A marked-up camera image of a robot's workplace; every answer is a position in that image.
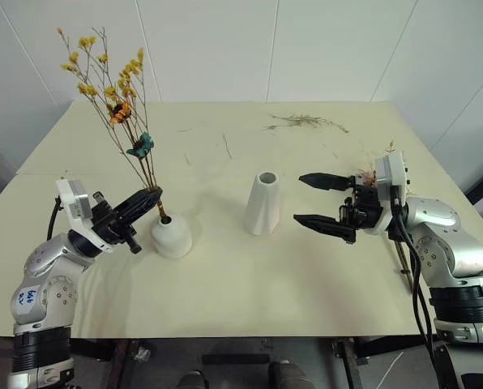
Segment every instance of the floor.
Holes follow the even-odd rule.
[[[348,388],[343,362],[335,357],[329,341],[319,342],[314,338],[229,338],[145,340],[143,343],[151,349],[152,357],[148,362],[135,364],[133,374],[122,389],[173,389],[178,379],[193,369],[204,372],[210,389],[267,389],[267,365],[202,366],[200,358],[205,353],[267,353],[272,360],[286,358],[299,365],[318,389]],[[0,389],[6,387],[10,348],[9,340],[0,339]],[[371,357],[368,365],[360,366],[359,370],[365,389],[438,387],[422,347]],[[83,389],[105,388],[108,372],[109,364],[106,362],[75,356],[76,378],[72,383]]]

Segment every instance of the black cable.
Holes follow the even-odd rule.
[[[53,237],[53,229],[54,229],[54,222],[56,221],[56,215],[58,214],[58,211],[61,211],[63,209],[62,207],[60,207],[61,203],[62,201],[59,196],[56,199],[54,199],[53,213],[50,214],[49,227],[47,228],[48,241],[50,240],[51,237]]]
[[[432,323],[430,321],[429,310],[427,309],[427,304],[425,302],[425,297],[422,290],[420,289],[420,276],[421,276],[421,260],[420,257],[412,243],[411,237],[409,236],[407,229],[404,225],[404,220],[402,218],[402,204],[400,203],[400,198],[398,196],[398,188],[391,188],[391,213],[395,220],[396,226],[400,232],[402,239],[409,248],[410,259],[411,259],[411,271],[413,274],[412,280],[412,310],[414,312],[414,318],[417,322],[418,331],[424,340],[425,347],[429,353],[430,360],[435,368],[434,351],[433,351],[433,335],[432,335]],[[427,332],[425,333],[423,326],[421,325],[420,313],[418,310],[418,301],[421,304],[425,319],[425,327]]]

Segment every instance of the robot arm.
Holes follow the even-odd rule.
[[[15,353],[9,389],[65,387],[74,377],[70,337],[79,278],[99,253],[111,252],[117,244],[126,242],[134,254],[141,250],[131,224],[155,207],[162,194],[160,188],[140,190],[111,208],[97,192],[97,205],[91,208],[79,182],[56,183],[72,229],[32,252],[11,298]]]
[[[340,207],[339,221],[320,215],[294,215],[294,219],[347,243],[356,241],[358,229],[387,232],[395,241],[409,240],[411,255],[419,259],[421,275],[429,286],[436,332],[449,342],[434,351],[428,348],[440,387],[482,388],[483,247],[461,228],[459,216],[445,203],[405,197],[408,170],[401,153],[378,159],[375,166],[373,178],[367,181],[363,175],[301,176],[301,181],[319,189],[353,188],[353,195]]]

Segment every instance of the table surface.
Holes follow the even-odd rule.
[[[343,125],[278,127],[309,114]],[[79,284],[73,336],[363,336],[417,333],[394,246],[357,233],[357,244],[314,233],[294,213],[335,216],[344,200],[302,184],[303,173],[370,169],[393,140],[404,150],[413,195],[437,198],[483,245],[483,220],[388,103],[153,104],[156,175],[171,212],[190,222],[182,259],[154,250],[153,211],[135,224],[143,247],[97,257]],[[0,196],[0,336],[12,333],[9,300],[25,259],[45,239],[54,180],[121,202],[140,182],[86,103],[74,103]],[[253,237],[242,217],[255,174],[279,174],[281,222]],[[67,231],[60,213],[54,232]]]

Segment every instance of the white cylindrical vase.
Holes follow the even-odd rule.
[[[162,223],[157,217],[152,228],[152,237],[157,252],[166,258],[181,258],[191,250],[193,240],[190,226],[184,216],[168,215],[171,221]]]
[[[280,186],[277,174],[262,172],[252,184],[245,211],[245,227],[253,235],[271,233],[280,222]]]

